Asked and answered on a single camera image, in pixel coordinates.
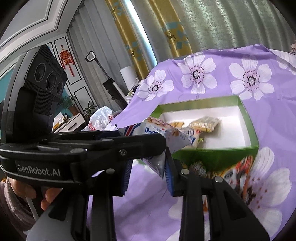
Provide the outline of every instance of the green box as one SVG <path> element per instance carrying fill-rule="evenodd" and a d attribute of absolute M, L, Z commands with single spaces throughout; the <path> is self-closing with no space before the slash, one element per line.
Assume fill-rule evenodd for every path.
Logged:
<path fill-rule="evenodd" d="M 184 121 L 184 126 L 203 116 L 221 122 L 195 150 L 179 150 L 172 156 L 191 165 L 202 161 L 207 171 L 222 171 L 246 156 L 256 157 L 259 142 L 251 119 L 238 96 L 224 96 L 159 105 L 151 116 L 167 123 Z"/>

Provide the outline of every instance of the green plant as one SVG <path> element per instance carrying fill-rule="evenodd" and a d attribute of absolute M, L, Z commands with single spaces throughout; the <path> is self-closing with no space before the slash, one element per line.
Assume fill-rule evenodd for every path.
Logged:
<path fill-rule="evenodd" d="M 83 116 L 87 121 L 90 119 L 92 114 L 96 111 L 96 108 L 97 108 L 97 106 L 95 104 L 91 104 L 90 101 L 89 101 L 88 107 L 83 108 L 83 111 L 84 111 Z"/>
<path fill-rule="evenodd" d="M 65 96 L 62 99 L 62 103 L 61 103 L 62 108 L 64 110 L 68 109 L 69 107 L 75 104 L 75 100 L 77 100 L 77 97 L 75 96 Z"/>

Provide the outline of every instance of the camera lens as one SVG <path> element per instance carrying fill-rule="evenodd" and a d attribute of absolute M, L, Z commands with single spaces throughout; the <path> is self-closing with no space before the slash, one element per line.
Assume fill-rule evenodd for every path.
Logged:
<path fill-rule="evenodd" d="M 40 82 L 45 74 L 45 65 L 43 63 L 39 64 L 35 70 L 35 79 Z"/>
<path fill-rule="evenodd" d="M 63 83 L 60 82 L 60 83 L 57 85 L 57 94 L 58 94 L 58 95 L 61 94 L 62 89 L 63 89 Z"/>
<path fill-rule="evenodd" d="M 57 77 L 54 73 L 51 73 L 48 78 L 47 78 L 47 82 L 46 82 L 46 88 L 49 91 L 52 91 L 54 89 L 54 86 L 56 84 L 57 81 Z"/>

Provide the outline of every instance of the drawer handle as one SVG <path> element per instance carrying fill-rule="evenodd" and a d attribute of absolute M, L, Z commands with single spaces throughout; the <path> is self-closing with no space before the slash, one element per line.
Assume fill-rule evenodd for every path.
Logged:
<path fill-rule="evenodd" d="M 76 126 L 77 125 L 77 122 L 73 125 L 73 126 L 71 126 L 69 129 L 68 129 L 68 131 L 69 130 L 71 130 L 74 126 Z"/>

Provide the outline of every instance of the metal rivet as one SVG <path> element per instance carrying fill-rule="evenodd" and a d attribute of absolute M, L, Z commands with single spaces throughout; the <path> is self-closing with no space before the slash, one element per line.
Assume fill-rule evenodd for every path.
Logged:
<path fill-rule="evenodd" d="M 109 168 L 106 170 L 107 174 L 113 174 L 115 172 L 115 170 L 113 168 Z"/>
<path fill-rule="evenodd" d="M 190 173 L 190 171 L 188 169 L 182 169 L 181 170 L 182 175 L 188 175 L 189 173 Z"/>
<path fill-rule="evenodd" d="M 126 150 L 122 149 L 119 151 L 120 155 L 121 156 L 125 156 L 126 155 Z"/>
<path fill-rule="evenodd" d="M 221 183 L 221 182 L 223 182 L 223 178 L 222 178 L 222 177 L 219 177 L 219 176 L 216 176 L 216 177 L 214 178 L 214 180 L 215 180 L 215 182 L 217 182 L 217 183 Z"/>
<path fill-rule="evenodd" d="M 73 153 L 73 154 L 76 154 L 76 153 L 78 154 L 78 153 L 84 152 L 84 149 L 82 149 L 82 148 L 75 148 L 75 149 L 72 149 L 70 152 Z"/>

